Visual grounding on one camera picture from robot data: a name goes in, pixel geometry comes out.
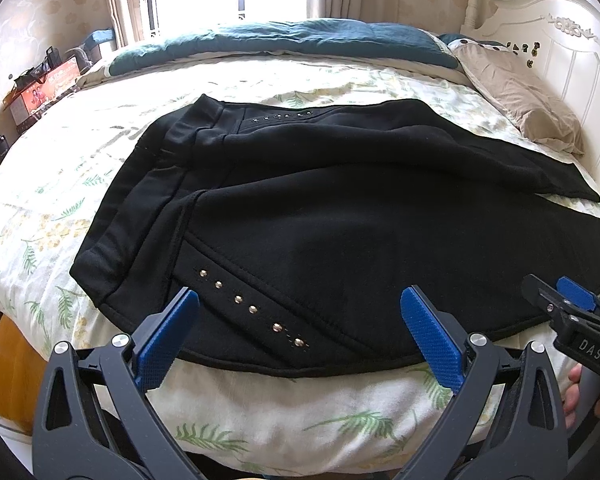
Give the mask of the person right hand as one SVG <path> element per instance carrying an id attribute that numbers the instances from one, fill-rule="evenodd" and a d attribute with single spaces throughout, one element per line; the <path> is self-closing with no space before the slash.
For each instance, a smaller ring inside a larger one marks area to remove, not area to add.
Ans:
<path id="1" fill-rule="evenodd" d="M 566 390 L 564 403 L 562 404 L 562 407 L 564 408 L 566 427 L 568 429 L 570 429 L 577 422 L 578 419 L 576 409 L 581 399 L 581 376 L 581 364 L 577 364 L 575 367 L 573 367 L 568 374 L 570 385 Z M 600 419 L 600 400 L 598 400 L 595 405 L 594 414 L 598 419 Z"/>

